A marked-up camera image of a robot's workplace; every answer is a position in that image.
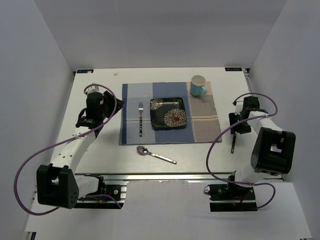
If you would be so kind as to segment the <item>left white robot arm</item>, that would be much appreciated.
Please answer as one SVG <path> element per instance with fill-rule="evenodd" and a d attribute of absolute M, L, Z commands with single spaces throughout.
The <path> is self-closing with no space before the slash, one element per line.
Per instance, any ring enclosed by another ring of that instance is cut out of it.
<path fill-rule="evenodd" d="M 100 92 L 100 84 L 84 89 L 86 106 L 80 111 L 74 133 L 62 151 L 48 165 L 36 171 L 37 201 L 41 205 L 72 209 L 78 200 L 99 200 L 107 194 L 104 178 L 87 173 L 76 176 L 75 171 L 90 145 L 104 125 L 122 109 L 124 102 L 109 89 Z"/>

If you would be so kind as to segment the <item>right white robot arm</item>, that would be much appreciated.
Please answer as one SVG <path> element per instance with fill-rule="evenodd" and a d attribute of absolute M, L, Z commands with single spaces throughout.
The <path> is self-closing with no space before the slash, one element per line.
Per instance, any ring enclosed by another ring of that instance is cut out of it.
<path fill-rule="evenodd" d="M 258 181 L 268 176 L 288 174 L 292 168 L 296 135 L 277 126 L 265 109 L 260 107 L 259 98 L 246 96 L 233 102 L 235 111 L 228 115 L 232 135 L 231 153 L 234 153 L 237 134 L 255 131 L 257 138 L 250 161 L 242 169 L 228 177 L 226 195 L 236 200 Z"/>

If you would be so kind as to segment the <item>metal fork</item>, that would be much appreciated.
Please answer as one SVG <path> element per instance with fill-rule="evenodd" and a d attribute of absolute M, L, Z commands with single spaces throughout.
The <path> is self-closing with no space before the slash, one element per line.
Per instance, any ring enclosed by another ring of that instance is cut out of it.
<path fill-rule="evenodd" d="M 143 136 L 143 112 L 144 112 L 144 106 L 143 102 L 140 101 L 138 103 L 138 111 L 139 111 L 139 136 Z"/>

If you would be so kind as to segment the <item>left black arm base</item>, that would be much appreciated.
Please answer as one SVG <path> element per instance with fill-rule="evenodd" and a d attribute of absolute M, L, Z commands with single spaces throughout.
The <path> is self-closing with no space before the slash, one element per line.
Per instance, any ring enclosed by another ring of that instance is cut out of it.
<path fill-rule="evenodd" d="M 106 181 L 102 175 L 86 174 L 77 176 L 79 196 L 76 209 L 119 210 L 125 202 L 125 185 Z"/>

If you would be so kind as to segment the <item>blue beige checked placemat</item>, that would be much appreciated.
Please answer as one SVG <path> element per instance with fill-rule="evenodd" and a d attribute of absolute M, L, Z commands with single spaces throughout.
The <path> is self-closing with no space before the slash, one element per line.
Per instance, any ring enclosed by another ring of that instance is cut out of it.
<path fill-rule="evenodd" d="M 193 144 L 210 143 L 221 132 L 215 107 L 211 82 L 206 82 L 207 93 L 193 96 L 189 82 L 124 83 L 119 144 Z M 159 98 L 182 98 L 187 124 L 184 128 L 154 130 L 150 118 L 150 100 Z M 142 137 L 139 131 L 139 102 L 143 102 Z"/>

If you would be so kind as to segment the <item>light blue mug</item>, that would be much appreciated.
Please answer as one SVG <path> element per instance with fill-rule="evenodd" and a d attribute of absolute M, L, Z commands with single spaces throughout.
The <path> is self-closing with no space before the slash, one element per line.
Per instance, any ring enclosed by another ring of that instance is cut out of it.
<path fill-rule="evenodd" d="M 206 79 L 202 75 L 195 75 L 190 81 L 190 93 L 194 97 L 204 96 L 207 94 L 207 88 L 205 87 Z"/>

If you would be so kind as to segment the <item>dark floral rectangular plate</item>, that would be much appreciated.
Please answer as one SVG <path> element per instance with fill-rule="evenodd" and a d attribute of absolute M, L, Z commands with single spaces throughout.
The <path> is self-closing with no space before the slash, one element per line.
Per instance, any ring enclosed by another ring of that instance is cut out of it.
<path fill-rule="evenodd" d="M 187 125 L 186 109 L 181 97 L 151 99 L 149 109 L 154 130 L 181 129 Z"/>

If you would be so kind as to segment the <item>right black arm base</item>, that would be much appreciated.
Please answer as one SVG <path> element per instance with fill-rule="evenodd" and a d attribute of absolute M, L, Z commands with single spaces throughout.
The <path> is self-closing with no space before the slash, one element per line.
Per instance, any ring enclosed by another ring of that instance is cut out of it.
<path fill-rule="evenodd" d="M 258 210 L 256 195 L 252 187 L 233 183 L 209 184 L 203 189 L 209 196 L 211 212 L 254 212 Z"/>

